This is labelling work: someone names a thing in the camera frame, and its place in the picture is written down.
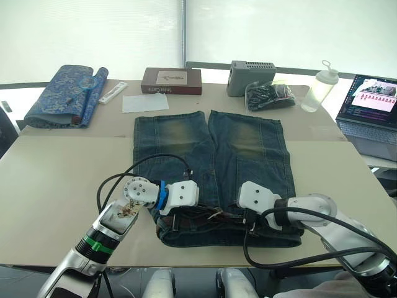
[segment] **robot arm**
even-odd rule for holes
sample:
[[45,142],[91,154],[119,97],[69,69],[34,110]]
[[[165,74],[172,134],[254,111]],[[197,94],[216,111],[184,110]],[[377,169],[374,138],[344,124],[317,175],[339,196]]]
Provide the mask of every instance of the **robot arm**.
[[[339,219],[371,236],[374,234],[360,222],[351,219],[337,209],[335,202],[323,194],[309,194],[305,197],[281,199],[269,189],[250,181],[240,189],[237,205],[258,214],[278,207],[297,207],[312,210]],[[373,241],[329,220],[299,212],[276,212],[266,216],[271,228],[281,230],[283,226],[294,225],[305,228],[321,237],[329,252],[358,247],[380,246]],[[365,290],[375,297],[394,297],[397,287],[396,264],[381,253],[357,253],[338,258]]]
[[192,180],[165,185],[134,177],[123,188],[123,197],[109,204],[83,239],[56,267],[38,298],[87,298],[94,295],[98,277],[118,244],[135,223],[143,207],[167,215],[172,208],[196,205],[199,188]]

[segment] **white window shade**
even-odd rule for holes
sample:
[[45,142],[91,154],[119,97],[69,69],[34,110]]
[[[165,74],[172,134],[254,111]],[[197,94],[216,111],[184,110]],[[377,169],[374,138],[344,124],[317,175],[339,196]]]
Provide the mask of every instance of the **white window shade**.
[[2,0],[0,84],[49,81],[65,64],[114,79],[182,66],[181,0]]
[[269,61],[397,78],[396,0],[187,2],[187,61]]

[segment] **laptop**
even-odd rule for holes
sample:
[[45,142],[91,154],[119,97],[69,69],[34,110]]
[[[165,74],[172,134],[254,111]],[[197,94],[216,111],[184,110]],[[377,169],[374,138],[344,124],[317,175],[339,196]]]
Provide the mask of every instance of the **laptop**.
[[356,75],[336,123],[359,153],[397,161],[397,80]]

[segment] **denim jeans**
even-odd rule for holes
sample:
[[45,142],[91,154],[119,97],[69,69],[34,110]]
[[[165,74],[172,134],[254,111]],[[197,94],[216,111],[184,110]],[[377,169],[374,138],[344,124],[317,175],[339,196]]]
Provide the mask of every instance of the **denim jeans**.
[[[156,153],[172,153],[186,159],[199,187],[199,203],[219,208],[237,217],[243,210],[235,206],[239,187],[252,181],[269,188],[282,198],[295,196],[289,153],[279,120],[266,120],[212,111],[205,123],[203,112],[157,117],[138,117],[134,131],[134,162]],[[134,173],[167,184],[183,180],[184,165],[171,157],[140,164]],[[161,216],[151,214],[157,235],[169,246],[242,245],[243,225],[214,224],[210,214],[184,214],[175,223],[175,210]],[[301,230],[281,232],[259,227],[250,246],[291,247],[300,242]]]

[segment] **brown book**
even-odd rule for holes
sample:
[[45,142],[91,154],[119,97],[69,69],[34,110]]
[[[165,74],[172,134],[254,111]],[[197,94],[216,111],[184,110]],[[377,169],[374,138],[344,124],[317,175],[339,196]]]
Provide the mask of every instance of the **brown book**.
[[141,89],[142,93],[201,95],[201,70],[147,67]]

